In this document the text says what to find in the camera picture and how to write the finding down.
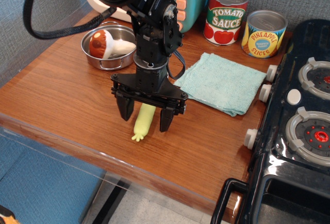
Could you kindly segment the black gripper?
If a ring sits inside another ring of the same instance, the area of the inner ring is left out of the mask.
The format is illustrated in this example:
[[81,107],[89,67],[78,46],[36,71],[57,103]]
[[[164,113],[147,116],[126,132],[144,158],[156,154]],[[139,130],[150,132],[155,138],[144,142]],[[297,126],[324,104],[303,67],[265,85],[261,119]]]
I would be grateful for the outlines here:
[[169,80],[169,59],[151,63],[135,58],[136,72],[131,74],[113,74],[112,94],[122,119],[128,121],[134,110],[134,101],[159,108],[160,131],[168,131],[174,114],[184,114],[188,95]]

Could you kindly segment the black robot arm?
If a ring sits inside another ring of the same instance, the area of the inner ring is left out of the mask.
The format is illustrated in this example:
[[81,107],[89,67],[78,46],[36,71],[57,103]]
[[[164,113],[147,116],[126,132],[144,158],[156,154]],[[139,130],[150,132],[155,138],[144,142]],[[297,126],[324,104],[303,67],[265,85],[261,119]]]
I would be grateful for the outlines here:
[[173,117],[183,114],[188,95],[174,86],[170,79],[180,78],[185,69],[173,76],[169,59],[182,46],[183,34],[177,23],[175,0],[99,0],[109,6],[113,14],[121,8],[131,17],[136,37],[134,74],[114,74],[112,93],[124,120],[131,117],[134,102],[149,104],[161,109],[160,131],[169,129]]

